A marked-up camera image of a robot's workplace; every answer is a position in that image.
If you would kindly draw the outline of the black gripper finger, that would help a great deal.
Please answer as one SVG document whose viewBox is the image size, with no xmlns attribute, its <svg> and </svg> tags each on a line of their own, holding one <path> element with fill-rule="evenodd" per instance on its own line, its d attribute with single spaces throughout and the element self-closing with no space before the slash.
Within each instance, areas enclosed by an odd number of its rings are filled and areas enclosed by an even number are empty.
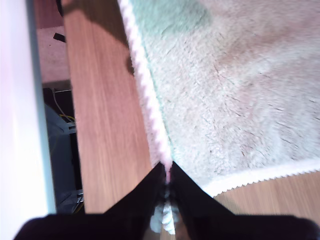
<svg viewBox="0 0 320 240">
<path fill-rule="evenodd" d="M 178 209 L 192 240 L 255 240 L 251 216 L 235 215 L 205 193 L 175 162 L 170 173 L 170 202 Z"/>
<path fill-rule="evenodd" d="M 159 240 L 166 173 L 158 163 L 124 198 L 103 214 L 88 214 L 87 240 Z"/>
</svg>

